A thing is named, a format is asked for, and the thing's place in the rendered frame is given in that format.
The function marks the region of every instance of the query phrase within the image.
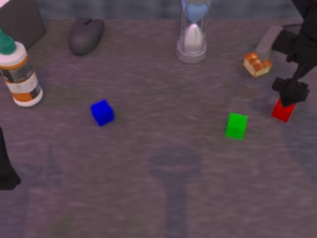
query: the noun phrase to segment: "computer mouse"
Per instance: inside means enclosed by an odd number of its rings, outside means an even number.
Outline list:
[[[78,56],[90,53],[100,42],[104,32],[104,21],[91,18],[78,18],[69,31],[68,46]]]

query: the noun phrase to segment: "bottle cap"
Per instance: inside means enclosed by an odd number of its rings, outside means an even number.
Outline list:
[[[10,55],[16,50],[15,42],[12,37],[7,36],[0,29],[0,54]]]

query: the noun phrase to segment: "glass hourglass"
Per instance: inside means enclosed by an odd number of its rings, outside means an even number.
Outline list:
[[[211,0],[181,0],[181,34],[177,56],[184,63],[198,63],[205,58],[206,23]]]

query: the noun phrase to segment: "table surface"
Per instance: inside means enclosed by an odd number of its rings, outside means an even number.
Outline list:
[[[270,87],[296,65],[276,53],[263,77],[242,66],[285,21],[210,21],[196,65],[175,56],[179,22],[109,20],[85,57],[68,50],[71,23],[49,22],[29,51],[40,104],[20,108],[0,84],[0,125],[22,178],[0,193],[0,237],[316,237],[317,71],[283,123],[270,116]],[[116,120],[98,127],[89,106],[104,98]],[[224,136],[229,112],[249,116],[242,141]]]

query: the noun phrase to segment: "glue bottle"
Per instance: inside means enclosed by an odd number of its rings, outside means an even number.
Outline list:
[[[25,47],[0,29],[0,73],[14,102],[21,107],[34,106],[43,97],[43,90],[28,59]]]

